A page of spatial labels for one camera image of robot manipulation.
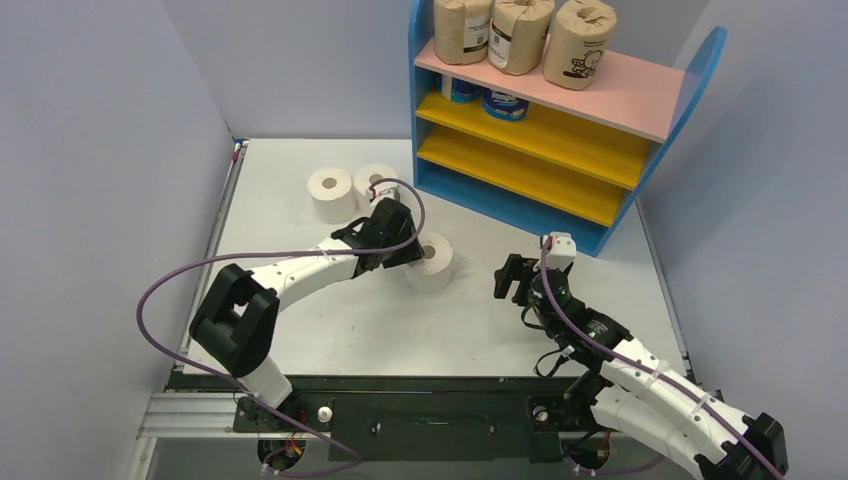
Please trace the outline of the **white paper roll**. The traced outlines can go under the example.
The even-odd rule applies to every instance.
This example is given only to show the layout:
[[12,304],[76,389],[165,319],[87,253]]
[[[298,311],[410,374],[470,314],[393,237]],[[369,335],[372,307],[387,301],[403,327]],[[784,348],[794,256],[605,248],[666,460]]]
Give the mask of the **white paper roll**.
[[341,168],[321,168],[308,179],[307,189],[317,217],[326,224],[349,222],[358,210],[350,174]]
[[373,163],[362,167],[353,177],[353,187],[356,194],[356,199],[361,212],[370,213],[372,203],[369,202],[369,188],[377,185],[393,185],[395,182],[387,181],[381,183],[385,178],[396,178],[397,172],[390,166],[382,163]]
[[424,254],[420,260],[404,266],[408,284],[416,291],[434,293],[450,281],[454,250],[449,241],[436,232],[422,232],[418,241]]

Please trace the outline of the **blue plastic tissue roll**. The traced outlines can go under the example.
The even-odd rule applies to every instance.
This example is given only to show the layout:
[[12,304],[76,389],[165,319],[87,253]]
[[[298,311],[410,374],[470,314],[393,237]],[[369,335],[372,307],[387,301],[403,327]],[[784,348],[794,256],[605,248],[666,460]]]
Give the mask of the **blue plastic tissue roll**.
[[445,99],[455,104],[471,103],[483,93],[479,85],[446,74],[441,75],[439,91]]

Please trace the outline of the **brown roll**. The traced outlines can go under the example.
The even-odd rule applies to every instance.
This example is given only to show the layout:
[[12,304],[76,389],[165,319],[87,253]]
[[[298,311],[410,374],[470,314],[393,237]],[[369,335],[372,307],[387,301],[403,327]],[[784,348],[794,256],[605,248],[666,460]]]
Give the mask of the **brown roll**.
[[492,0],[435,0],[435,52],[450,65],[468,65],[487,57]]
[[617,26],[615,9],[595,0],[565,2],[551,26],[543,64],[546,81],[570,90],[584,90]]

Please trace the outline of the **brown roll cloud logo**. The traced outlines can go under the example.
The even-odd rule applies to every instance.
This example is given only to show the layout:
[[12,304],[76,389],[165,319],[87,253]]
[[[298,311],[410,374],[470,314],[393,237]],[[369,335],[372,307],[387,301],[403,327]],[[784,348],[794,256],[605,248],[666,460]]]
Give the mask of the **brown roll cloud logo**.
[[524,75],[541,62],[555,10],[551,0],[497,0],[490,20],[488,61],[501,72]]

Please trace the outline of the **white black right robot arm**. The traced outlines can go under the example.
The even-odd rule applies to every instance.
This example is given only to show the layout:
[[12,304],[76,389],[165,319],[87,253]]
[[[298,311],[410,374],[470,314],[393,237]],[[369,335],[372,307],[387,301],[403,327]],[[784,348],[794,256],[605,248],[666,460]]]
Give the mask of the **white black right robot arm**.
[[626,434],[695,479],[782,479],[788,472],[783,426],[727,405],[679,375],[612,317],[576,298],[569,268],[553,254],[511,254],[494,273],[494,296],[537,319],[560,362],[586,367],[566,392],[564,413],[578,427]]

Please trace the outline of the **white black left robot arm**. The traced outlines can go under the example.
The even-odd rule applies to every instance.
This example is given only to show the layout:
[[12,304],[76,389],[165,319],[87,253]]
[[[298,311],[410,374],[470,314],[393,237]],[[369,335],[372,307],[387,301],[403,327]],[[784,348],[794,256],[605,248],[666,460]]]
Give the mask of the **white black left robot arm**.
[[299,405],[270,353],[278,315],[334,283],[421,259],[414,232],[410,208],[382,197],[373,201],[370,216],[331,233],[302,257],[252,269],[229,264],[207,290],[190,336],[262,400],[258,413],[265,423],[285,430],[297,420]]

